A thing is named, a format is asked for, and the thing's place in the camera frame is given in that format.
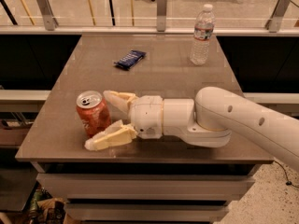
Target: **bottle label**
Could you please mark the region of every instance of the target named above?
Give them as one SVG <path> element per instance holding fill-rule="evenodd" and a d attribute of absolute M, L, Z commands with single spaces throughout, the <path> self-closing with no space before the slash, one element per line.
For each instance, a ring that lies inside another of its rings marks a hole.
<path fill-rule="evenodd" d="M 208 41 L 209 38 L 212 36 L 213 27 L 212 28 L 199 28 L 194 27 L 194 38 L 200 41 Z"/>

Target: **wire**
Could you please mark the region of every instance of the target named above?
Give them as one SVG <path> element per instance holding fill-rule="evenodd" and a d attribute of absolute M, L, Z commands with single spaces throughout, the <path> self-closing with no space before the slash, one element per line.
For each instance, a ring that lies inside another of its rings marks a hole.
<path fill-rule="evenodd" d="M 279 163 L 278 161 L 274 161 L 274 162 L 277 163 L 277 164 L 282 168 L 282 170 L 283 170 L 283 172 L 284 172 L 284 174 L 285 174 L 285 176 L 286 176 L 286 179 L 287 179 L 286 185 L 287 185 L 287 186 L 293 186 L 294 188 L 299 189 L 299 186 L 294 185 L 294 184 L 290 181 L 290 179 L 289 179 L 289 177 L 288 177 L 288 174 L 287 174 L 287 171 L 286 171 L 286 169 L 282 166 L 282 164 Z"/>

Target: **black pole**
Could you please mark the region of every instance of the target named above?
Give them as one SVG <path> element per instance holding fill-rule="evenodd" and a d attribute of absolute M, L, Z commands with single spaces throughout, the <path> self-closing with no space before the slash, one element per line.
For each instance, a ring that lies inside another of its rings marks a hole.
<path fill-rule="evenodd" d="M 109 0 L 109 4 L 110 4 L 111 17 L 112 17 L 112 24 L 113 24 L 113 26 L 115 26 L 115 19 L 114 19 L 114 11 L 113 11 L 113 3 L 112 3 L 112 0 Z"/>
<path fill-rule="evenodd" d="M 13 17 L 11 11 L 9 10 L 9 7 L 7 6 L 7 3 L 5 0 L 0 0 L 0 3 L 2 4 L 4 10 L 6 11 L 7 15 L 9 16 L 11 22 L 14 24 L 14 25 L 18 25 L 17 21 L 15 20 L 15 18 Z"/>

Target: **can lid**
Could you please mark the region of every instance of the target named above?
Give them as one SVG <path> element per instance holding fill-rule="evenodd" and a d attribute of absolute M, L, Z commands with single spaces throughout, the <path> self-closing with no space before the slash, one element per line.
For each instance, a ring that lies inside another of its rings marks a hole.
<path fill-rule="evenodd" d="M 204 4 L 204 11 L 211 11 L 213 9 L 213 5 L 211 4 Z"/>
<path fill-rule="evenodd" d="M 77 106 L 80 108 L 93 108 L 102 101 L 102 95 L 98 91 L 85 91 L 77 98 Z"/>

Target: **bottle cap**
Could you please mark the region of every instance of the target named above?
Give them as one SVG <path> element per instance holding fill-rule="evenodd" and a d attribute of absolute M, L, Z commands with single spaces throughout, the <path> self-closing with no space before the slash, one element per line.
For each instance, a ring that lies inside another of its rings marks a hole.
<path fill-rule="evenodd" d="M 213 5 L 211 4 L 204 4 L 204 11 L 211 11 L 213 9 Z"/>

